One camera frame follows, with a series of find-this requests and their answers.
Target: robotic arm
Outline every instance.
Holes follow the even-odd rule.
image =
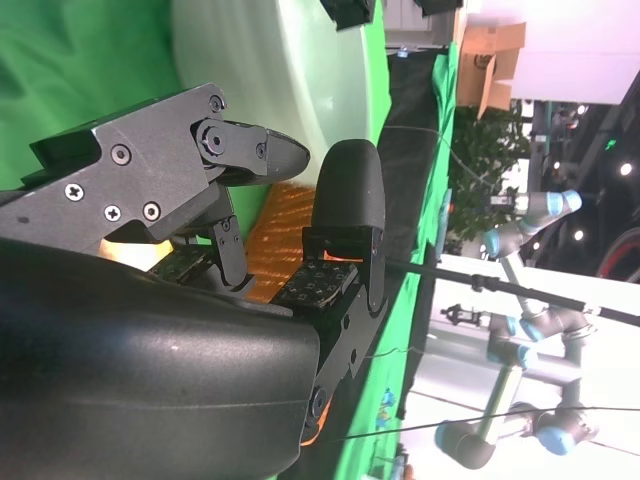
[[[224,108],[208,84],[43,140],[43,171],[1,192],[3,478],[267,478],[358,372],[387,310],[375,147],[329,151],[302,267],[249,302],[227,187],[309,152]],[[145,273],[98,258],[102,239],[173,251]]]
[[[518,253],[520,247],[546,226],[578,210],[581,203],[580,196],[573,191],[519,194],[511,202],[511,213],[521,218],[487,232],[485,245],[489,255],[499,259],[512,284],[523,283],[524,266]],[[505,436],[535,435],[551,453],[566,455],[580,442],[593,439],[598,432],[597,426],[584,411],[563,408],[582,406],[582,351],[595,328],[584,313],[525,297],[518,297],[518,300],[523,312],[520,325],[526,334],[533,342],[562,334],[564,358],[537,355],[531,346],[511,340],[516,333],[514,318],[486,312],[466,312],[459,305],[443,312],[454,324],[466,322],[488,328],[487,358],[502,365],[484,411],[487,418],[477,424],[446,424],[436,432],[439,448],[470,469],[486,465],[498,440]],[[512,405],[523,375],[560,385],[562,401],[558,410],[554,414],[522,413],[506,418],[490,418],[491,415],[509,410],[533,408],[528,404]]]

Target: cardboard box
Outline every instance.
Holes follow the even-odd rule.
[[[457,105],[478,106],[478,119],[487,107],[509,110],[518,54],[524,47],[526,24],[467,27],[458,67]]]

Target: white wall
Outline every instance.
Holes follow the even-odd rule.
[[[527,22],[514,98],[618,104],[640,70],[638,0],[475,0],[469,25]]]
[[[443,255],[442,268],[465,273],[481,273],[505,279],[497,263],[470,258]],[[640,314],[640,286],[610,280],[581,277],[559,272],[527,268],[528,286],[552,291],[590,303],[610,306],[625,312]],[[463,307],[488,310],[519,316],[517,300],[501,293],[476,293],[470,287],[438,280],[434,296],[431,332],[440,330],[458,335],[461,339],[486,339],[487,333],[471,326],[450,326],[440,310],[456,303]],[[601,318],[591,318],[597,326],[586,352],[584,368],[585,397],[587,405],[640,407],[640,328],[623,325]],[[520,338],[526,338],[519,332]],[[427,341],[427,352],[436,350],[441,338]],[[540,345],[539,351],[562,354],[559,338],[549,339]],[[435,423],[444,419],[479,416],[497,376],[497,366],[470,364],[453,358],[428,354],[423,357],[413,392],[407,400],[407,416],[403,426]],[[424,397],[439,397],[471,408],[451,405]],[[528,401],[540,408],[552,408],[559,401],[559,390],[532,380],[522,382],[516,401]],[[640,455],[640,413],[599,412],[595,416],[601,425],[596,441],[616,449],[632,451]],[[548,453],[535,439],[510,439],[499,444],[492,461],[483,469],[471,472],[457,465],[440,452],[434,444],[435,430],[417,430],[403,433],[401,441],[409,451],[417,478],[438,478],[455,475],[456,478],[572,478],[576,474],[589,473],[612,475],[613,478],[637,478],[640,456],[621,453],[613,448],[594,443],[580,445],[567,457]]]

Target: wire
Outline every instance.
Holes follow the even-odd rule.
[[[413,130],[418,132],[433,133],[437,135],[438,139],[447,146],[447,148],[449,149],[449,152],[451,153],[451,156],[456,161],[456,163],[460,165],[460,167],[462,167],[462,169],[467,174],[469,174],[471,177],[473,177],[475,180],[479,181],[480,183],[484,183],[485,185],[490,187],[492,190],[495,190],[495,191],[499,190],[498,184],[496,183],[492,184],[490,182],[487,182],[484,178],[482,178],[476,172],[474,172],[469,167],[467,167],[467,165],[460,159],[458,154],[453,150],[453,147],[451,146],[451,144],[447,141],[447,139],[444,138],[444,135],[442,135],[442,133],[440,133],[438,130],[434,130],[432,128],[426,128],[426,127],[409,127],[407,125],[385,125],[383,128],[393,128],[398,130]]]
[[[587,307],[585,302],[574,300],[572,298],[562,297],[553,293],[542,292],[533,288],[526,288],[520,285],[515,285],[509,282],[503,282],[497,277],[486,277],[484,275],[468,275],[466,273],[453,272],[445,270],[443,268],[428,267],[426,265],[418,265],[415,263],[404,262],[395,260],[393,258],[387,258],[387,266],[397,268],[405,272],[417,273],[419,275],[428,275],[434,278],[440,278],[442,280],[448,280],[451,282],[462,283],[470,285],[476,290],[487,288],[491,291],[499,291],[516,295],[519,297],[532,298],[540,302],[548,303],[549,305],[555,305],[562,308],[568,308],[576,312],[592,313],[594,315],[616,320],[627,325],[640,326],[640,317],[631,313],[621,312],[608,307]]]
[[[369,432],[369,433],[359,433],[356,435],[347,435],[346,437],[341,438],[333,438],[330,440],[320,440],[316,441],[316,444],[323,443],[336,443],[336,442],[346,442],[347,440],[355,440],[358,438],[366,438],[366,437],[376,437],[378,435],[389,435],[391,433],[402,433],[402,432],[411,432],[414,430],[425,430],[428,428],[437,428],[441,425],[450,425],[455,423],[471,423],[471,422],[480,422],[482,420],[487,420],[491,418],[500,418],[500,417],[509,417],[511,415],[522,415],[527,413],[548,413],[548,412],[557,412],[558,410],[580,410],[580,411],[589,411],[589,410],[600,410],[600,411],[611,411],[611,412],[640,412],[640,408],[635,407],[554,407],[554,408],[532,408],[529,410],[517,410],[506,413],[496,413],[494,415],[482,415],[479,417],[473,418],[463,418],[461,420],[443,420],[437,423],[427,423],[425,425],[417,425],[415,427],[405,427],[405,428],[395,428],[392,430],[383,430],[379,432]]]
[[[375,355],[367,355],[364,358],[387,357],[387,356],[391,355],[392,353],[410,353],[410,352],[418,353],[420,355],[426,355],[427,354],[427,352],[425,352],[423,350],[420,350],[419,348],[416,348],[416,347],[409,347],[409,348],[405,348],[405,349],[400,349],[398,347],[394,347],[391,350],[389,350],[388,352],[376,353]]]

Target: orange textured surface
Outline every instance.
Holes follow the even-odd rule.
[[[314,198],[314,188],[271,188],[247,241],[249,272],[256,276],[250,300],[270,301],[302,264],[302,228],[311,224]]]

